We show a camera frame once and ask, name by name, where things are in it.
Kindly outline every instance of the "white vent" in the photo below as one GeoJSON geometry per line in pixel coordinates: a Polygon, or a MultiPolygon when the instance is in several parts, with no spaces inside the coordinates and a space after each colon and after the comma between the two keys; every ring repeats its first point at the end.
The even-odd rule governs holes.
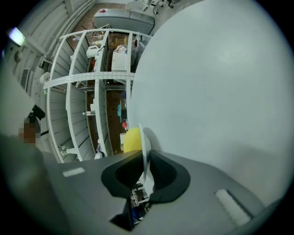
{"type": "Polygon", "coordinates": [[[27,90],[29,72],[30,72],[29,68],[24,68],[22,73],[22,78],[20,80],[20,85],[25,91],[27,90]]]}

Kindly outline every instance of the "pegboard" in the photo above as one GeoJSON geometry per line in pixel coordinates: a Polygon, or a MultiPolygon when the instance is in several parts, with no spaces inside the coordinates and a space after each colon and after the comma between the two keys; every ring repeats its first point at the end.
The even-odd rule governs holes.
{"type": "Polygon", "coordinates": [[[117,112],[119,101],[123,99],[120,96],[121,93],[122,91],[107,91],[106,93],[109,134],[114,155],[122,153],[120,150],[119,134],[126,132],[122,126],[122,123],[120,123],[117,112]]]}

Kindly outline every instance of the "yellow object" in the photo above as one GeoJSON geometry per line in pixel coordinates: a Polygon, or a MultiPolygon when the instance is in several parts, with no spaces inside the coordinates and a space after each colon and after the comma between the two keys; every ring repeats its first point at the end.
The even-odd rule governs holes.
{"type": "Polygon", "coordinates": [[[124,39],[115,39],[115,49],[121,45],[121,43],[119,41],[124,40],[124,43],[122,45],[127,45],[128,44],[128,38],[125,37],[124,39]]]}
{"type": "Polygon", "coordinates": [[[138,127],[129,129],[124,137],[124,152],[134,150],[142,150],[140,129],[138,127]]]}

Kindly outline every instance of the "black object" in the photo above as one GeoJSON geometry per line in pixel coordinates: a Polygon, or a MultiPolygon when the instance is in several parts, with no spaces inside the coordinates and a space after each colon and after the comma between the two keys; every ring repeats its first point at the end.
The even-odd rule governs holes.
{"type": "Polygon", "coordinates": [[[105,157],[105,154],[104,154],[104,152],[102,152],[102,151],[98,151],[98,152],[102,154],[102,158],[104,158],[104,157],[105,157]]]}
{"type": "Polygon", "coordinates": [[[45,135],[45,134],[48,134],[48,133],[49,133],[49,130],[44,131],[44,132],[41,133],[41,136],[43,136],[43,135],[45,135]]]}
{"type": "MultiPolygon", "coordinates": [[[[150,171],[154,178],[155,192],[150,195],[151,204],[171,202],[182,195],[190,184],[190,175],[182,165],[150,151],[150,171]]],[[[107,167],[101,174],[101,180],[112,196],[127,199],[124,211],[116,215],[111,222],[132,230],[131,190],[143,173],[142,152],[107,167]]]]}
{"type": "Polygon", "coordinates": [[[38,106],[34,105],[34,107],[32,108],[32,111],[30,112],[28,117],[30,118],[30,120],[33,117],[37,117],[39,120],[41,120],[42,118],[46,117],[46,114],[42,109],[40,109],[38,106]]]}
{"type": "Polygon", "coordinates": [[[155,191],[150,195],[151,204],[172,202],[189,187],[191,177],[186,168],[154,150],[150,151],[150,171],[155,191]]]}
{"type": "Polygon", "coordinates": [[[122,119],[127,119],[127,110],[126,109],[121,110],[121,118],[122,119]]]}
{"type": "Polygon", "coordinates": [[[16,219],[19,225],[9,226],[13,231],[21,228],[34,234],[38,231],[36,234],[70,235],[67,216],[51,185],[40,150],[18,137],[0,134],[0,141],[4,153],[0,157],[1,197],[9,210],[16,212],[6,213],[5,224],[16,219]]]}
{"type": "Polygon", "coordinates": [[[127,200],[121,214],[111,219],[111,222],[131,231],[134,227],[130,195],[132,188],[143,173],[142,151],[107,167],[101,174],[101,180],[112,196],[127,200]]]}
{"type": "MultiPolygon", "coordinates": [[[[93,25],[93,28],[97,28],[97,27],[94,25],[94,22],[92,22],[92,25],[93,25]]],[[[97,32],[93,32],[92,36],[94,36],[94,34],[95,34],[95,36],[96,36],[97,32]]]]}
{"type": "Polygon", "coordinates": [[[171,9],[173,9],[174,6],[171,6],[171,1],[172,1],[172,0],[167,0],[167,1],[168,1],[168,3],[169,3],[168,6],[169,6],[171,9]]]}
{"type": "Polygon", "coordinates": [[[104,47],[105,47],[105,46],[101,47],[101,48],[100,48],[100,49],[97,51],[97,55],[98,55],[98,52],[99,52],[99,51],[101,51],[101,50],[102,50],[102,48],[104,48],[104,47]]]}

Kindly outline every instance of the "white container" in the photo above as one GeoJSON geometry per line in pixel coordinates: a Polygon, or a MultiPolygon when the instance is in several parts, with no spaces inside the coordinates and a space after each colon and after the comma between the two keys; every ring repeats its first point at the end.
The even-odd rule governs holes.
{"type": "Polygon", "coordinates": [[[98,46],[98,47],[100,48],[102,42],[103,42],[103,40],[94,41],[94,42],[92,42],[92,45],[93,45],[93,46],[98,46]]]}
{"type": "Polygon", "coordinates": [[[127,54],[113,52],[111,71],[127,72],[127,54]]]}
{"type": "Polygon", "coordinates": [[[88,58],[98,56],[100,50],[101,49],[99,49],[98,46],[89,46],[86,55],[88,58]]]}

